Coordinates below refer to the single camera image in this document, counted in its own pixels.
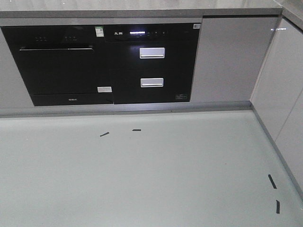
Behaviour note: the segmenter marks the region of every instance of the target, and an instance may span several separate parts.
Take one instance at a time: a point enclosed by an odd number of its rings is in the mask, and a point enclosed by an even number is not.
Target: appliance door
[[[115,104],[189,102],[196,43],[111,44]]]
[[[2,30],[35,105],[112,103],[111,93],[98,93],[98,87],[110,87],[111,82],[106,70],[105,42],[96,37],[94,26]],[[24,39],[15,38],[21,34]]]
[[[114,102],[188,102],[191,74],[187,69],[111,70]]]

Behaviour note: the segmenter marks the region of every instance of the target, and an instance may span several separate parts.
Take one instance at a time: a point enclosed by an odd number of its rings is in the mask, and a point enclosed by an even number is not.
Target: floor
[[[0,226],[301,227],[303,203],[252,111],[2,118]]]

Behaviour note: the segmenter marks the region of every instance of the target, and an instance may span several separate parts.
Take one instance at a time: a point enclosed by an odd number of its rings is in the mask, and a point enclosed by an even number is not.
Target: glossy cabinet surface
[[[191,101],[249,100],[276,22],[203,18]]]
[[[276,144],[298,184],[303,188],[303,94],[287,118]]]
[[[273,140],[303,88],[303,35],[286,20],[279,29],[252,98]]]
[[[284,19],[279,29],[252,97],[252,104],[302,189],[303,34]]]
[[[0,109],[34,107],[0,30]]]

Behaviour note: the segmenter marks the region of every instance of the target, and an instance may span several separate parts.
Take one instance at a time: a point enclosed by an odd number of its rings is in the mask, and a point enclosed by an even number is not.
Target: label
[[[194,24],[193,29],[200,29],[200,27],[201,27],[201,24]]]
[[[112,87],[97,87],[99,93],[112,92]]]
[[[104,37],[103,26],[96,26],[95,30],[97,37]]]
[[[187,94],[176,95],[176,100],[184,100],[184,99],[187,99]]]

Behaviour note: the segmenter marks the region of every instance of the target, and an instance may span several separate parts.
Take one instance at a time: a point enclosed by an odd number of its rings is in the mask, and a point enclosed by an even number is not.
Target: black appliance panel
[[[97,87],[111,86],[105,40],[96,36],[95,26],[1,29],[33,101],[36,95],[94,94],[98,93]],[[45,104],[43,101],[34,104],[49,105],[44,97]],[[83,100],[87,100],[83,104],[91,103],[87,98]],[[108,101],[101,97],[99,103]]]
[[[182,69],[111,70],[115,104],[188,102],[193,72]],[[141,79],[163,78],[163,87],[141,87]]]
[[[110,43],[108,66],[111,69],[167,69],[193,68],[196,59],[197,42],[161,41]],[[140,48],[165,48],[165,57],[140,59]]]
[[[105,26],[114,103],[188,102],[199,31],[192,23]],[[156,52],[142,58],[140,49]],[[141,79],[164,84],[143,87]]]
[[[112,104],[112,93],[31,95],[35,106]]]
[[[105,25],[107,42],[150,42],[197,40],[193,23]]]

